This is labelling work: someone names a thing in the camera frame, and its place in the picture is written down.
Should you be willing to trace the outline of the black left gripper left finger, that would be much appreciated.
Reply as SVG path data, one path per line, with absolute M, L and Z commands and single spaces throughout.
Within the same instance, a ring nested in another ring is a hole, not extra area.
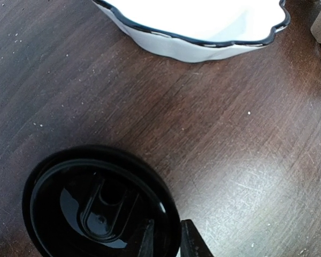
M 154 220 L 146 220 L 141 226 L 138 256 L 154 256 Z

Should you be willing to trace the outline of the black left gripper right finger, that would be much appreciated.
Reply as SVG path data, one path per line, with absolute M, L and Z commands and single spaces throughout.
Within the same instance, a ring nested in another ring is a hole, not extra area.
M 181 257 L 213 257 L 192 220 L 181 221 Z

